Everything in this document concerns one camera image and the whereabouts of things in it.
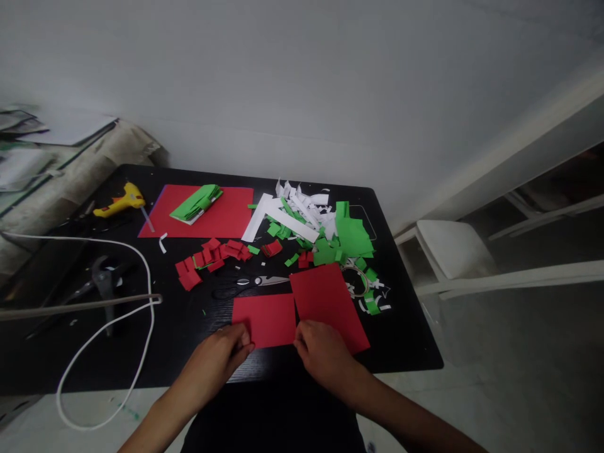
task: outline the hand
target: hand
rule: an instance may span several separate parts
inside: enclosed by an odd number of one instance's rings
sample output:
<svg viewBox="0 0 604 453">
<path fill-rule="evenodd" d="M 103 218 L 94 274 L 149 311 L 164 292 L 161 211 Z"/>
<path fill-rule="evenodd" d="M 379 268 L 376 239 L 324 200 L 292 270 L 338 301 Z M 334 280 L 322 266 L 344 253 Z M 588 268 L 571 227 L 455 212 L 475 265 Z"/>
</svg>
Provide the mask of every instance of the hand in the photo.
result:
<svg viewBox="0 0 604 453">
<path fill-rule="evenodd" d="M 363 382 L 372 376 L 351 356 L 336 329 L 316 321 L 300 321 L 294 346 L 315 381 L 345 404 L 355 404 Z"/>
<path fill-rule="evenodd" d="M 195 348 L 164 395 L 187 417 L 199 412 L 254 350 L 244 324 L 227 326 Z"/>
</svg>

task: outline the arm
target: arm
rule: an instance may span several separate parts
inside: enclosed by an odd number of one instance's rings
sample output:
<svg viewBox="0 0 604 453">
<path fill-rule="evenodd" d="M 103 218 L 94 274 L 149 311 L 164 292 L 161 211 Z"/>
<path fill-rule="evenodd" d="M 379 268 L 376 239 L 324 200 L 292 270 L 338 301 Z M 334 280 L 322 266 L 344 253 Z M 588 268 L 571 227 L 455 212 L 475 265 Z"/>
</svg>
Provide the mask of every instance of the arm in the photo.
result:
<svg viewBox="0 0 604 453">
<path fill-rule="evenodd" d="M 165 451 L 253 350 L 243 324 L 222 328 L 203 340 L 119 453 Z"/>
<path fill-rule="evenodd" d="M 469 437 L 373 376 L 354 360 L 332 327 L 302 321 L 294 345 L 319 384 L 388 430 L 407 451 L 485 453 Z"/>
</svg>

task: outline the stack of green paper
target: stack of green paper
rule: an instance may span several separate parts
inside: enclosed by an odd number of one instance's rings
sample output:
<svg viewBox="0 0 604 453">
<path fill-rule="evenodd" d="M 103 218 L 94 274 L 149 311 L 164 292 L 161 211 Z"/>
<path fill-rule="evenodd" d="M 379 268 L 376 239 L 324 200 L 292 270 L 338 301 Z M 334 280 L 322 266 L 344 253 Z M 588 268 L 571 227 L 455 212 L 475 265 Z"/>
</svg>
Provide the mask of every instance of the stack of green paper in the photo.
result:
<svg viewBox="0 0 604 453">
<path fill-rule="evenodd" d="M 285 265 L 286 265 L 287 267 L 291 266 L 291 265 L 292 265 L 292 264 L 294 264 L 296 261 L 298 261 L 298 258 L 300 258 L 300 255 L 298 255 L 298 254 L 293 255 L 293 256 L 292 256 L 290 259 L 288 259 L 288 260 L 285 262 Z"/>
<path fill-rule="evenodd" d="M 304 217 L 302 217 L 300 215 L 299 212 L 294 212 L 294 216 L 293 217 L 294 217 L 294 219 L 298 220 L 299 222 L 302 222 L 302 223 L 306 224 L 306 220 L 304 219 Z"/>
<path fill-rule="evenodd" d="M 365 271 L 365 276 L 369 279 L 370 282 L 374 282 L 375 280 L 378 279 L 378 274 L 376 273 L 376 271 L 374 271 L 371 268 L 368 268 L 368 270 Z"/>
<path fill-rule="evenodd" d="M 346 266 L 346 263 L 348 261 L 348 255 L 345 254 L 343 251 L 341 250 L 337 250 L 335 253 L 335 258 L 334 258 L 338 263 L 340 263 L 342 266 Z"/>
<path fill-rule="evenodd" d="M 300 239 L 299 237 L 296 238 L 296 242 L 298 244 L 300 244 L 300 247 L 302 247 L 305 250 L 312 250 L 313 249 L 313 243 L 310 242 L 308 239 Z"/>
<path fill-rule="evenodd" d="M 285 225 L 281 225 L 281 229 L 279 233 L 277 233 L 277 237 L 281 240 L 287 239 L 291 236 L 291 230 Z"/>
<path fill-rule="evenodd" d="M 363 258 L 359 258 L 354 262 L 354 265 L 361 271 L 363 272 L 365 269 L 367 269 L 367 262 L 363 259 Z"/>
<path fill-rule="evenodd" d="M 371 316 L 379 315 L 381 313 L 378 304 L 376 304 L 375 297 L 373 296 L 373 291 L 368 291 L 367 294 L 365 294 L 365 305 Z"/>
<path fill-rule="evenodd" d="M 275 237 L 278 233 L 281 232 L 281 227 L 277 222 L 271 222 L 269 229 L 267 230 L 269 235 Z"/>
<path fill-rule="evenodd" d="M 285 208 L 285 211 L 291 216 L 294 216 L 294 211 L 291 210 L 291 208 L 288 205 L 288 202 L 285 201 L 285 198 L 281 197 L 281 203 L 283 204 L 283 207 Z"/>
<path fill-rule="evenodd" d="M 361 219 L 350 218 L 348 201 L 338 201 L 335 210 L 335 225 L 340 239 L 340 248 L 349 257 L 373 258 L 373 244 L 365 231 Z"/>
<path fill-rule="evenodd" d="M 201 186 L 198 191 L 176 208 L 170 217 L 192 225 L 221 195 L 222 190 L 216 184 Z"/>
<path fill-rule="evenodd" d="M 315 266 L 335 262 L 335 255 L 337 251 L 329 246 L 327 239 L 317 239 L 315 246 L 318 249 L 318 251 L 313 254 L 313 262 L 315 263 Z"/>
</svg>

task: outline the yellow glue gun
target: yellow glue gun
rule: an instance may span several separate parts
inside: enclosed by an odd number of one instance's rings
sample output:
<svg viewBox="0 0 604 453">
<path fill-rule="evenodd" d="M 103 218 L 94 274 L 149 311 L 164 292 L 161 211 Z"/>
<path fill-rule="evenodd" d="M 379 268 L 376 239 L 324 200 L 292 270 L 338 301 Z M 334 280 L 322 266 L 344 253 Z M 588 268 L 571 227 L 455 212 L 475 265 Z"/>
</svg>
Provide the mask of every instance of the yellow glue gun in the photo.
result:
<svg viewBox="0 0 604 453">
<path fill-rule="evenodd" d="M 111 217 L 114 214 L 117 214 L 120 211 L 123 211 L 126 208 L 142 208 L 145 206 L 145 199 L 143 198 L 140 190 L 131 182 L 127 182 L 124 186 L 124 190 L 126 194 L 120 198 L 114 198 L 113 204 L 106 206 L 104 208 L 94 210 L 92 213 L 97 217 Z"/>
</svg>

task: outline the black table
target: black table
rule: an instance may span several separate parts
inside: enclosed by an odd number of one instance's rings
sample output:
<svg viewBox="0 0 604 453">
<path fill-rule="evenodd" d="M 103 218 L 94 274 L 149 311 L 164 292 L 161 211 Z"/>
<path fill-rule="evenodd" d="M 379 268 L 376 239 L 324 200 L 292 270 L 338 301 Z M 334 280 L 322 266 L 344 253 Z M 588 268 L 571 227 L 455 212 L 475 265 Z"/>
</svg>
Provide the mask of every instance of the black table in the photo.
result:
<svg viewBox="0 0 604 453">
<path fill-rule="evenodd" d="M 111 197 L 123 194 L 127 181 L 134 182 L 150 205 L 159 196 L 165 184 L 200 186 L 218 184 L 223 187 L 252 187 L 254 202 L 262 193 L 274 194 L 276 180 L 224 174 L 193 172 L 138 165 L 122 165 L 92 194 L 82 206 L 95 200 L 98 206 L 110 203 Z M 398 372 L 438 369 L 443 366 L 440 353 L 424 317 L 420 304 L 398 254 L 394 240 L 372 189 L 366 187 L 334 186 L 332 184 L 302 183 L 306 194 L 320 189 L 330 189 L 330 204 L 350 201 L 361 205 L 375 231 L 374 259 L 369 265 L 378 273 L 380 281 L 391 287 L 386 303 L 391 310 L 377 316 L 363 313 L 355 302 L 355 308 L 367 333 L 371 348 L 356 355 L 371 372 Z M 351 216 L 363 214 L 362 208 L 351 208 Z M 164 296 L 164 302 L 155 306 L 155 328 L 138 388 L 169 386 L 177 377 L 193 349 L 216 329 L 231 320 L 232 301 L 219 302 L 210 297 L 213 276 L 201 271 L 204 282 L 190 293 L 178 281 L 174 264 L 201 250 L 201 239 L 167 238 L 167 253 L 163 254 L 156 238 L 137 238 L 144 223 L 139 210 L 119 214 L 129 222 L 118 228 L 93 237 L 126 242 L 140 250 L 151 268 L 153 291 Z M 266 233 L 265 220 L 259 230 L 262 239 L 254 245 L 274 239 Z M 295 264 L 287 268 L 283 262 L 298 249 L 295 241 L 283 241 L 284 250 L 273 258 L 260 255 L 241 264 L 229 259 L 228 266 L 242 266 L 258 275 L 287 276 L 298 272 Z M 126 276 L 124 285 L 116 290 L 117 296 L 146 292 L 146 273 L 140 258 L 131 250 L 119 245 L 90 243 L 71 272 L 72 279 L 65 284 L 64 293 L 72 291 L 89 279 L 86 269 L 100 255 L 114 259 L 126 259 L 136 263 L 136 268 Z M 242 293 L 279 294 L 291 291 L 289 283 L 256 288 Z M 127 313 L 146 303 L 131 303 L 116 307 L 116 316 Z M 32 320 L 0 323 L 0 394 L 53 393 L 59 379 L 80 346 L 104 324 L 102 309 L 80 311 L 65 316 L 55 328 L 31 340 L 23 340 L 23 334 L 31 327 Z M 150 323 L 148 309 L 115 325 L 112 338 L 98 337 L 80 356 L 65 383 L 64 391 L 92 391 L 124 389 L 131 384 L 137 370 L 142 348 Z M 233 375 L 232 381 L 263 379 L 296 379 L 305 373 L 292 345 L 254 351 Z"/>
</svg>

